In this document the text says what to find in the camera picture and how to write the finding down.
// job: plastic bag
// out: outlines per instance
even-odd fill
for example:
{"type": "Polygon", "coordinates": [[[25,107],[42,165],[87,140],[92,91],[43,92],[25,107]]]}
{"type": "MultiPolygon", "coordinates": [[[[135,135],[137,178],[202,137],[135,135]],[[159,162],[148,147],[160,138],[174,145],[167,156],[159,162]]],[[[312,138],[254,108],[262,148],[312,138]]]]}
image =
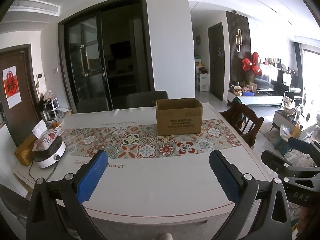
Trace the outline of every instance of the plastic bag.
{"type": "Polygon", "coordinates": [[[283,124],[280,125],[280,136],[286,142],[291,137],[290,129],[283,124]]]}

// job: blue gripper pad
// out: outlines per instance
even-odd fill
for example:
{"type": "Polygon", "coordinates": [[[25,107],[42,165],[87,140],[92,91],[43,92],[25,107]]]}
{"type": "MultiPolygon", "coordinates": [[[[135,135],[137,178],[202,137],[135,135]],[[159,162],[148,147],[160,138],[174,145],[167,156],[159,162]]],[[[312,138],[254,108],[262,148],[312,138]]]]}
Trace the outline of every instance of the blue gripper pad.
{"type": "Polygon", "coordinates": [[[210,153],[209,164],[227,199],[239,203],[241,195],[238,183],[215,151],[210,153]]]}
{"type": "Polygon", "coordinates": [[[108,166],[108,154],[100,151],[99,156],[91,164],[77,187],[77,199],[80,204],[88,201],[108,166]]]}

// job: rug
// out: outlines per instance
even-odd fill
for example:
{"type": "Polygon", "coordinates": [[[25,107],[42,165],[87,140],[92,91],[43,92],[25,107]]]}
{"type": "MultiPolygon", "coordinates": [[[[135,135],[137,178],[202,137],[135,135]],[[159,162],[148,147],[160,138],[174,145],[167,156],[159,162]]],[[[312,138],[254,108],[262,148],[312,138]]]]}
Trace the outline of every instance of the rug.
{"type": "Polygon", "coordinates": [[[66,129],[61,135],[68,155],[93,157],[98,150],[112,159],[143,159],[200,154],[241,145],[219,119],[202,121],[201,133],[157,136],[157,126],[135,125],[105,128],[66,129]]]}
{"type": "MultiPolygon", "coordinates": [[[[271,123],[263,124],[259,130],[260,133],[262,133],[268,141],[270,141],[273,145],[278,141],[280,138],[280,131],[277,128],[273,128],[272,131],[270,131],[272,127],[271,123]]],[[[311,140],[320,140],[320,131],[317,129],[313,132],[311,138],[307,138],[305,141],[311,141],[311,140]]],[[[279,150],[282,150],[284,147],[284,143],[279,147],[279,150]]],[[[309,154],[303,154],[295,149],[293,149],[291,152],[287,152],[284,155],[284,158],[286,158],[294,167],[314,167],[316,164],[312,160],[309,154]]]]}

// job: white tv stand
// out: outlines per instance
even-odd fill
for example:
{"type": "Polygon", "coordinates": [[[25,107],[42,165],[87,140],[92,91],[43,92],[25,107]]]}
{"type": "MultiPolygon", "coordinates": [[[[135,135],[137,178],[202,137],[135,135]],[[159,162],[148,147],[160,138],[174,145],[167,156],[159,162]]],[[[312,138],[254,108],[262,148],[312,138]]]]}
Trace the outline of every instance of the white tv stand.
{"type": "Polygon", "coordinates": [[[235,94],[228,92],[228,105],[231,104],[235,97],[238,97],[243,104],[249,106],[276,106],[281,105],[283,100],[283,96],[236,96],[235,94]]]}

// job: gray chair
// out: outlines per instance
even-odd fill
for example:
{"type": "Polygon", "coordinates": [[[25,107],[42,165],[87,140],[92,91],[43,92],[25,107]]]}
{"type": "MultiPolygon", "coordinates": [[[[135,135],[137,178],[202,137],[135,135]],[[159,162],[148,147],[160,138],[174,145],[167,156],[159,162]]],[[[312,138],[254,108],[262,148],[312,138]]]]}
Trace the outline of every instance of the gray chair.
{"type": "MultiPolygon", "coordinates": [[[[18,218],[18,221],[26,227],[27,224],[27,215],[29,208],[29,200],[24,198],[23,196],[15,193],[13,190],[7,188],[6,186],[0,184],[0,198],[4,204],[4,206],[18,218]]],[[[77,231],[74,229],[73,224],[69,218],[68,212],[65,207],[59,206],[61,216],[68,228],[68,232],[73,237],[78,238],[79,235],[77,231]]]]}
{"type": "Polygon", "coordinates": [[[4,206],[26,227],[29,200],[0,184],[0,198],[4,206]]]}
{"type": "Polygon", "coordinates": [[[127,108],[155,106],[157,99],[168,99],[166,91],[150,91],[127,95],[127,108]]]}
{"type": "Polygon", "coordinates": [[[108,100],[105,97],[80,100],[77,106],[78,113],[92,113],[108,110],[108,100]]]}

